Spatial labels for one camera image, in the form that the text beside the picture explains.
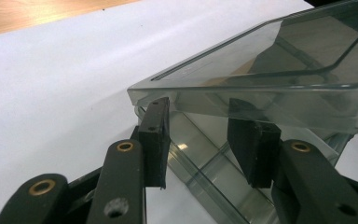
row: metal linkage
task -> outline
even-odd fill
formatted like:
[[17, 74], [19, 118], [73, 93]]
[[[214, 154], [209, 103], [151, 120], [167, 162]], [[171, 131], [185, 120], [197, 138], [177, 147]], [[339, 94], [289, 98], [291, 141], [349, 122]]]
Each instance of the metal linkage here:
[[166, 187], [165, 174], [171, 143], [169, 105], [168, 97], [150, 103], [139, 126], [139, 141], [145, 151], [146, 187]]
[[145, 223], [144, 155], [136, 140], [107, 151], [87, 219], [92, 223]]
[[[310, 143], [282, 144], [272, 197], [282, 223], [358, 223], [358, 194]], [[293, 208], [298, 204], [297, 212]]]
[[[235, 108], [243, 105], [234, 102]], [[274, 124], [228, 120], [227, 140], [248, 183], [269, 188], [273, 180], [280, 222], [358, 223], [358, 183], [350, 181], [351, 186], [315, 146], [299, 140], [282, 143], [280, 135]]]
[[34, 177], [19, 187], [0, 214], [1, 223], [56, 223], [66, 211], [68, 184], [63, 175]]
[[168, 116], [168, 98], [152, 102], [131, 139], [115, 142], [102, 168], [69, 185], [62, 175], [25, 182], [2, 210], [0, 224], [146, 223], [145, 187], [165, 188]]

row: screw hole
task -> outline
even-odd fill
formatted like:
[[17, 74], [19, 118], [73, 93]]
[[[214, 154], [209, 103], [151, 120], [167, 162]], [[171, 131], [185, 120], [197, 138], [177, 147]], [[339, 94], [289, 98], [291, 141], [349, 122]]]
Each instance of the screw hole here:
[[345, 203], [337, 203], [336, 207], [339, 209], [339, 211], [341, 211], [343, 214], [351, 216], [351, 217], [356, 217], [356, 210], [354, 210], [352, 207], [350, 207], [349, 205], [346, 205]]
[[126, 152], [126, 151], [130, 151], [133, 148], [133, 144], [130, 142], [124, 142], [124, 143], [120, 143], [118, 144], [118, 146], [116, 147], [116, 149], [118, 151], [122, 151], [122, 152]]
[[33, 184], [28, 190], [28, 192], [33, 196], [38, 196], [51, 191], [52, 189], [54, 189], [54, 186], [55, 186], [54, 180], [45, 179]]
[[305, 145], [304, 143], [300, 143], [300, 142], [292, 143], [292, 149], [300, 151], [300, 152], [309, 152], [310, 151], [310, 147], [308, 145]]
[[104, 214], [110, 218], [122, 217], [129, 211], [129, 202], [125, 198], [115, 198], [104, 207]]

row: white surface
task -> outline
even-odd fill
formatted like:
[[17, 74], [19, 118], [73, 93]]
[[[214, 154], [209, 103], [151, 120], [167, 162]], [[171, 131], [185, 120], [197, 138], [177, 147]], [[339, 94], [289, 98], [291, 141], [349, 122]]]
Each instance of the white surface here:
[[[26, 180], [101, 166], [137, 118], [126, 89], [303, 1], [143, 0], [0, 35], [0, 210]], [[168, 172], [149, 223], [213, 220]]]

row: wooden floor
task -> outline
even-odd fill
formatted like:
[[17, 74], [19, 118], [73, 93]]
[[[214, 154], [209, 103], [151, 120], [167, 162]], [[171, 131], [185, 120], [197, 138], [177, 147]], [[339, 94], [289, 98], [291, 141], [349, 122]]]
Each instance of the wooden floor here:
[[0, 34], [137, 0], [0, 0]]

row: transparent plastic container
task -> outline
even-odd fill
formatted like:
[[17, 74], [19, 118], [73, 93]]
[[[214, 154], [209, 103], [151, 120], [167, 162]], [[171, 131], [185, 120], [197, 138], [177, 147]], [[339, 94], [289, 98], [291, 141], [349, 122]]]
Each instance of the transparent plastic container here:
[[[335, 165], [358, 133], [358, 1], [265, 22], [128, 89], [142, 120], [171, 101], [168, 164], [218, 223], [279, 223], [227, 143], [228, 118], [272, 122]], [[249, 106], [229, 108], [231, 99]]]
[[[128, 89], [134, 105], [358, 133], [358, 1], [265, 22]], [[228, 114], [230, 99], [253, 105]]]

